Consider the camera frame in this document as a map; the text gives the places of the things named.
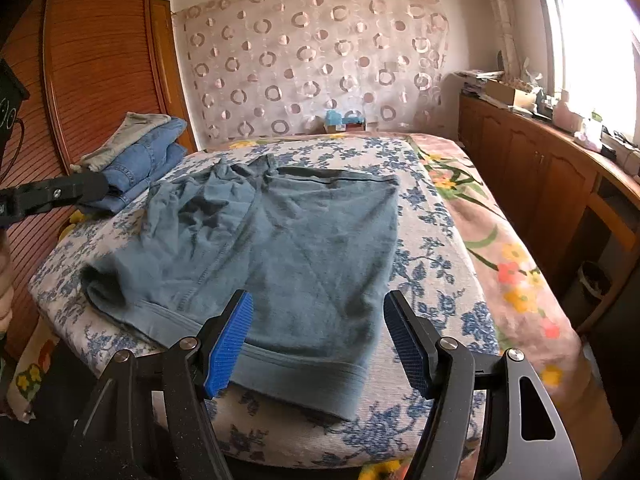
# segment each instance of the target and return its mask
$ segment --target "stack of folded clothes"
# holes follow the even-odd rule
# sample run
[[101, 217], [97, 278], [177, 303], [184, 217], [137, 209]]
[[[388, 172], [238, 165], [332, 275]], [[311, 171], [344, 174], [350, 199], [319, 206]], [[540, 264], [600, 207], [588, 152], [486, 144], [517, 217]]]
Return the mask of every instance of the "stack of folded clothes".
[[[81, 203], [79, 208], [84, 213], [112, 214], [124, 209], [183, 158], [186, 149], [174, 141], [186, 126], [184, 120], [176, 117], [127, 114], [116, 134], [96, 150], [95, 155], [81, 159], [81, 170], [101, 171], [109, 183], [109, 192], [102, 200]], [[122, 132], [127, 135], [124, 140], [122, 135], [118, 137]]]

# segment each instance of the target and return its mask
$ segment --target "louvered wooden door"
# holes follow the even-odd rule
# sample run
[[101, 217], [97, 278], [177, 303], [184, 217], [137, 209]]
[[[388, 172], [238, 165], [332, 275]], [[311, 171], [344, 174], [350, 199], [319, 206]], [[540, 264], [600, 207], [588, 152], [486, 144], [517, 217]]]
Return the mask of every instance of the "louvered wooden door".
[[44, 74], [67, 165], [98, 148], [127, 111], [165, 113], [150, 0], [47, 0]]

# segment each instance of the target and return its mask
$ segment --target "cardboard box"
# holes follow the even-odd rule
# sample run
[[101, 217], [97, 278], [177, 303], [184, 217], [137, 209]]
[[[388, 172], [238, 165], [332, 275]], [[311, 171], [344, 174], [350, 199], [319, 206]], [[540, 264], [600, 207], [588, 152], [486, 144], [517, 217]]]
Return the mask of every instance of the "cardboard box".
[[486, 82], [484, 93], [508, 106], [519, 106], [525, 110], [529, 110], [536, 103], [536, 94], [516, 90], [491, 79]]

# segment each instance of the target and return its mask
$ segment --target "wooden wardrobe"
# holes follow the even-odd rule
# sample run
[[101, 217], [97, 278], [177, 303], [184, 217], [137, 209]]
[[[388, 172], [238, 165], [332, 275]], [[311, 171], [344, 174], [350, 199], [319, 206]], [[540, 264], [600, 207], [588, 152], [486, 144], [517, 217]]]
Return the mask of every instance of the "wooden wardrobe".
[[[3, 187], [69, 174], [127, 111], [188, 121], [165, 0], [34, 0], [0, 52], [30, 92], [20, 108], [25, 138]], [[15, 153], [19, 127], [7, 144]], [[196, 150], [189, 127], [178, 142]], [[73, 208], [34, 216], [8, 231], [14, 313], [5, 350], [17, 358], [38, 319], [27, 283], [55, 247]]]

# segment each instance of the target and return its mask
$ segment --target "gray-blue garment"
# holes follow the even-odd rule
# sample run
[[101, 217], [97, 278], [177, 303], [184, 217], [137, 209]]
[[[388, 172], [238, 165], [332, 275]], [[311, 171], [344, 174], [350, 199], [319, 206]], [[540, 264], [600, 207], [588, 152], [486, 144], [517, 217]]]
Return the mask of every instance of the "gray-blue garment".
[[254, 321], [231, 380], [355, 416], [396, 248], [398, 180], [248, 165], [150, 188], [139, 237], [82, 272], [91, 302], [164, 346], [194, 335], [237, 288]]

